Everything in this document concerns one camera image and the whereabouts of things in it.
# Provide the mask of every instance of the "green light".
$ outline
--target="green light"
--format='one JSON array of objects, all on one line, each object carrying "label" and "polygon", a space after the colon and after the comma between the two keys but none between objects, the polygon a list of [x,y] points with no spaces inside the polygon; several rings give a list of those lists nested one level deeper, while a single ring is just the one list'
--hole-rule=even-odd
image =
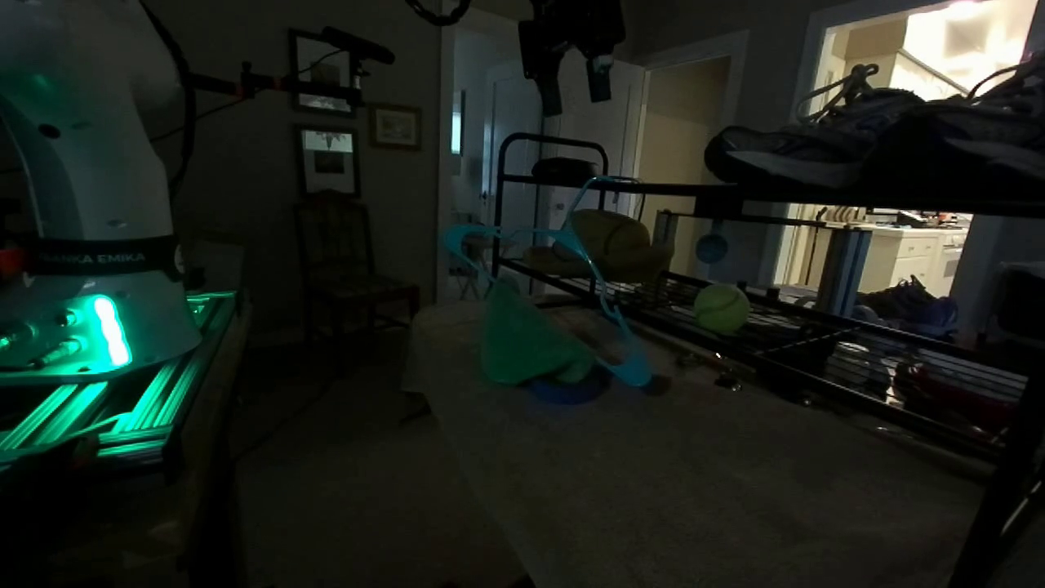
[{"label": "green light", "polygon": [[102,337],[103,337],[112,365],[129,365],[132,363],[132,347],[129,347],[129,337],[123,337],[123,322],[122,322],[119,304],[112,298],[95,298],[95,316],[102,322]]}]

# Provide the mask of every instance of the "floor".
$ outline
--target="floor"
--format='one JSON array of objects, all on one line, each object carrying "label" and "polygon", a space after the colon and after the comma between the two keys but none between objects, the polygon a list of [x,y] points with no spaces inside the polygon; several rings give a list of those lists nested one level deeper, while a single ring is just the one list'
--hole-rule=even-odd
[{"label": "floor", "polygon": [[433,419],[398,391],[403,332],[241,363],[231,451],[250,588],[511,588],[521,579]]}]

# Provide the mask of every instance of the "framed picture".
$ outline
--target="framed picture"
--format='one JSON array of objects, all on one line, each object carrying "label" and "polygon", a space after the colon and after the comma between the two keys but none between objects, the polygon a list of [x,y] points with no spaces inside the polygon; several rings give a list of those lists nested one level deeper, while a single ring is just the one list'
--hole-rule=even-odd
[{"label": "framed picture", "polygon": [[360,200],[360,149],[351,128],[297,128],[302,192]]},{"label": "framed picture", "polygon": [[352,114],[352,101],[345,99],[352,89],[351,52],[331,45],[315,31],[290,28],[290,72],[297,80],[331,92],[290,92],[290,101],[297,109]]},{"label": "framed picture", "polygon": [[369,143],[388,149],[421,149],[421,112],[404,105],[371,105]]}]

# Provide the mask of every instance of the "table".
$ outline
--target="table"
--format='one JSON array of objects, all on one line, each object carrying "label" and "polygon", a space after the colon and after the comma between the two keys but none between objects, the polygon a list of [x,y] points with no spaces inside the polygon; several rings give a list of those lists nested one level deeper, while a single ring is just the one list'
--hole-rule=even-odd
[{"label": "table", "polygon": [[[548,313],[614,354],[593,309]],[[653,337],[664,395],[545,404],[481,379],[481,319],[481,304],[421,309],[404,390],[536,586],[948,586],[987,468],[753,382],[729,391]]]}]

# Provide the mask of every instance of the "white machine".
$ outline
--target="white machine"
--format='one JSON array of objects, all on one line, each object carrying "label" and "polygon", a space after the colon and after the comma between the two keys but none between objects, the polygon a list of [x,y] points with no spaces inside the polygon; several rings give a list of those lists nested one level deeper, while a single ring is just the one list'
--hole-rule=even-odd
[{"label": "white machine", "polygon": [[137,0],[0,0],[0,121],[31,176],[31,269],[0,285],[0,390],[198,344],[144,112],[183,92]]}]

